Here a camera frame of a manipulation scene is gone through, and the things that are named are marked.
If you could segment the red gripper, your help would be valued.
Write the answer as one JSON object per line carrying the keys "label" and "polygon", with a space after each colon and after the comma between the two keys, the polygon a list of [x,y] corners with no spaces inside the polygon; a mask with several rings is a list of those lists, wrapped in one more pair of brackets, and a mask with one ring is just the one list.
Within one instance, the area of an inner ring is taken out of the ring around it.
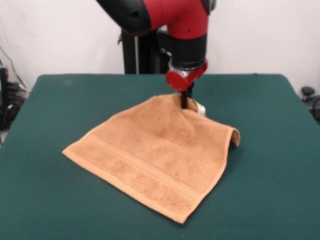
{"label": "red gripper", "polygon": [[172,89],[181,92],[181,108],[187,109],[188,98],[193,98],[193,82],[206,72],[208,61],[205,60],[202,66],[192,69],[179,69],[173,66],[170,61],[168,67],[168,72],[165,75],[166,82]]}

